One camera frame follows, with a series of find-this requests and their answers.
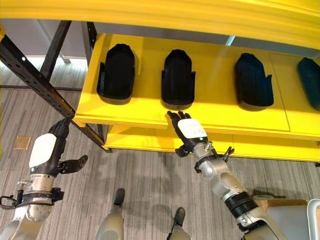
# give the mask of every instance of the gray carpet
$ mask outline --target gray carpet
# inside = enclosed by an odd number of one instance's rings
[[[62,92],[75,108],[78,92]],[[62,117],[30,89],[1,91],[0,194],[16,192],[16,182],[28,177],[35,138]],[[14,150],[17,136],[32,136],[28,150]],[[186,209],[184,229],[194,240],[240,239],[227,207],[194,171],[195,159],[173,153],[120,150],[105,153],[74,126],[70,127],[63,160],[88,154],[78,173],[59,175],[55,187],[65,191],[43,224],[39,240],[91,240],[112,206],[117,188],[125,188],[124,236],[128,240],[164,240],[176,209]],[[320,198],[320,168],[297,161],[231,158],[229,167],[247,189],[309,200]],[[14,211],[0,209],[0,232]]]

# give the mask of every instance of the black metal post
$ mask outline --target black metal post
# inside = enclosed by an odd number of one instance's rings
[[[85,57],[86,61],[89,67],[92,50],[95,47],[96,40],[97,40],[97,31],[95,24],[93,22],[81,22],[81,30],[82,30],[82,37],[83,37],[83,44],[84,44],[84,51],[85,51]],[[104,129],[101,124],[97,124],[98,134],[100,138],[104,139]]]
[[[69,30],[71,21],[61,21],[58,28],[55,31],[54,37],[45,55],[44,62],[41,66],[40,73],[50,81],[52,72],[54,71],[57,58],[61,51],[61,47],[65,41],[67,32]]]
[[[26,56],[6,35],[0,42],[0,53],[1,61],[61,115],[71,118],[75,116],[75,110],[49,83],[47,78],[28,61]],[[102,145],[105,144],[103,139],[87,124],[85,127],[79,127],[75,122],[72,121],[72,123],[103,149]]]

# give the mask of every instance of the silver robot arm segment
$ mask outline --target silver robot arm segment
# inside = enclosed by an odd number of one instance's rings
[[[198,143],[193,148],[198,160],[196,171],[210,182],[211,190],[228,207],[239,228],[247,232],[244,240],[286,240],[274,221],[251,198],[240,180],[229,170],[227,159],[233,151],[229,148],[224,155],[217,154],[212,142]]]

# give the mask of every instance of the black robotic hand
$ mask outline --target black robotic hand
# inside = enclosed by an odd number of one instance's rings
[[[75,173],[85,166],[88,160],[87,155],[83,155],[79,159],[60,161],[61,155],[65,150],[66,138],[69,134],[69,124],[70,118],[66,117],[65,119],[58,121],[49,129],[48,134],[52,134],[56,137],[51,156],[46,162],[32,167],[32,174],[47,174],[56,177],[59,173]]]
[[[171,118],[172,125],[178,137],[182,140],[183,145],[175,150],[176,154],[183,158],[190,152],[193,153],[195,145],[198,143],[207,143],[208,136],[201,124],[191,118],[188,113],[178,111],[168,111],[167,114]]]

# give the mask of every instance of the yellow shelving unit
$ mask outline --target yellow shelving unit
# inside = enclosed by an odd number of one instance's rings
[[[220,154],[225,153],[229,146],[235,148],[234,157],[320,161],[320,147],[315,141],[219,133],[209,133],[208,138]],[[103,147],[174,152],[181,145],[182,141],[172,127],[155,129],[113,125],[109,126]]]
[[[117,43],[130,45],[136,59],[132,98],[124,105],[106,103],[96,89],[100,62],[105,61],[108,50]],[[298,119],[287,117],[284,106],[290,104],[292,94],[284,90],[286,86],[279,84],[278,76],[285,75],[287,69],[278,69],[273,64],[271,56],[276,58],[278,55],[243,47],[116,34],[98,35],[73,120],[80,127],[90,123],[166,129],[169,125],[168,109],[161,104],[161,70],[166,56],[177,48],[187,52],[192,59],[192,70],[196,71],[195,100],[187,112],[197,118],[207,132],[320,140],[320,128],[317,127],[317,124],[320,126],[320,112],[304,112],[304,107],[311,108],[304,95],[295,95],[294,100],[302,102],[301,106],[295,108],[293,104],[289,110],[312,124],[303,124],[299,130],[291,129]],[[265,72],[272,74],[274,104],[262,111],[246,111],[237,103],[234,65],[245,52],[254,54],[263,62]],[[290,64],[284,61],[281,66]],[[300,81],[298,75],[292,79],[281,76],[281,83],[286,80],[288,84],[289,81]]]
[[[320,49],[319,0],[1,0],[0,18],[234,35]]]
[[[100,62],[117,43],[130,45],[136,77],[132,98],[124,105],[97,94]],[[301,57],[242,47],[116,34],[98,34],[74,121],[108,124],[108,148],[174,152],[181,146],[161,104],[161,70],[172,49],[183,49],[196,71],[195,101],[186,110],[208,132],[219,153],[234,156],[320,161],[320,112],[308,103],[297,73]],[[234,89],[234,65],[252,53],[272,74],[274,105],[257,112],[241,109]]]

